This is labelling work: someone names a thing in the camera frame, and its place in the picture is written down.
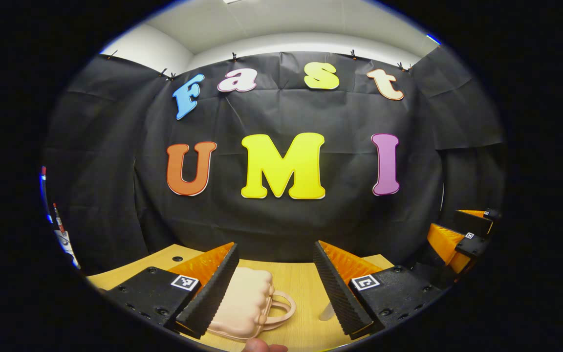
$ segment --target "letter m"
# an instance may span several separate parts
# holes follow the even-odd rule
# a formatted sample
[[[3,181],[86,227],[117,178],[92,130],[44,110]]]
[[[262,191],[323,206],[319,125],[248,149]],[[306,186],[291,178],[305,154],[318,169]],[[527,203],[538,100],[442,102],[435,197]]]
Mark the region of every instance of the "letter m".
[[[253,134],[242,140],[248,150],[244,198],[265,198],[262,174],[273,194],[281,197],[288,181],[295,174],[295,184],[288,190],[294,199],[321,199],[325,189],[320,185],[319,153],[325,138],[318,133],[300,133],[295,136],[286,156],[282,158],[273,141],[266,134]]]

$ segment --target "white ceiling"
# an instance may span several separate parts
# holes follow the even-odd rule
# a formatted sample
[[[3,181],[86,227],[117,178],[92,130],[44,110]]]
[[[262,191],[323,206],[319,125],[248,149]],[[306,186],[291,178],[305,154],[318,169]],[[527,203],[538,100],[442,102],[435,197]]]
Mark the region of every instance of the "white ceiling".
[[[290,32],[356,36],[423,57],[436,47],[413,24],[371,0],[186,0],[167,6],[147,24],[193,54],[221,44]]]

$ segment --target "pink handbag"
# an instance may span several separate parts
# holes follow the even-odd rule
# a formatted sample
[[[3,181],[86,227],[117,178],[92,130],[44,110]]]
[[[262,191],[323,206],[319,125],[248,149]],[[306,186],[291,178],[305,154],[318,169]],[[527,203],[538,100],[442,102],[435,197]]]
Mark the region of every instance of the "pink handbag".
[[[273,301],[273,296],[284,297],[290,305]],[[286,314],[268,316],[272,306],[284,309]],[[237,267],[208,331],[238,340],[255,338],[262,330],[275,329],[285,323],[295,310],[295,301],[273,287],[270,272]]]

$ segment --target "white wall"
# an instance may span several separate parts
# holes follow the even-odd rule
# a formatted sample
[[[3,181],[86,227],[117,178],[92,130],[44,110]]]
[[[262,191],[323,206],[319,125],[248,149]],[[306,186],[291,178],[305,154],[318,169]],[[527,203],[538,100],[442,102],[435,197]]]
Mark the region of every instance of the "white wall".
[[[166,68],[167,76],[171,72],[179,74],[186,71],[186,65],[193,57],[179,42],[147,24],[125,32],[108,44],[101,54],[111,55],[117,49],[115,57],[137,62],[158,72]]]
[[[280,33],[239,40],[214,47],[194,55],[185,71],[232,58],[279,51],[324,51],[326,53],[351,54],[362,58],[404,67],[414,65],[420,57],[384,43],[332,33]]]

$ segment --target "letter f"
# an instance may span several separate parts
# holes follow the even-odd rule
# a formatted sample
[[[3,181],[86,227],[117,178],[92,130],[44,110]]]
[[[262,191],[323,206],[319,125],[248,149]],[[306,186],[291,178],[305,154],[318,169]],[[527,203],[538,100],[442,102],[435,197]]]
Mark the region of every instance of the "letter f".
[[[199,96],[200,89],[197,83],[203,81],[204,78],[203,74],[197,74],[197,76],[190,79],[185,85],[179,87],[173,93],[173,96],[177,100],[178,120],[186,116],[186,114],[190,113],[190,111],[197,106],[196,100],[193,102],[190,97],[197,98],[197,96]]]

